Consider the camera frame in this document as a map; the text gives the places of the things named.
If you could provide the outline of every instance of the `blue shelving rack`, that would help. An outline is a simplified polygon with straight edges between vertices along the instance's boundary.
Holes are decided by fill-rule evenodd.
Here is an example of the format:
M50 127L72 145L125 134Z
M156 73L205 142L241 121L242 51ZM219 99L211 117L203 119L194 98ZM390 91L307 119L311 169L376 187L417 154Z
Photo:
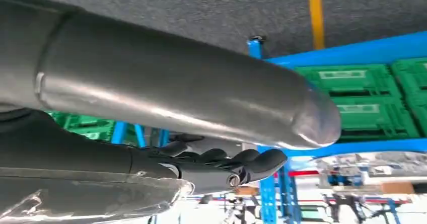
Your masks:
M262 44L259 40L248 41L249 55L262 57ZM325 66L325 65L349 65L349 64L389 64L398 59L417 58L427 56L427 31L402 36L372 40L362 43L315 50L306 53L265 58L264 60L287 68L298 66ZM408 140L384 140L356 143L333 144L329 147L310 151L283 150L289 157L323 157L355 152L379 152L379 151L415 151L427 152L427 138ZM279 188L282 204L280 210L287 223L297 224L301 222L301 211L298 206L298 197L295 179L288 176L288 171L304 166L303 163L295 164L289 161L279 172ZM262 200L275 200L276 191L272 177L260 182ZM264 223L275 224L277 222L276 206L270 201L262 202L262 214Z

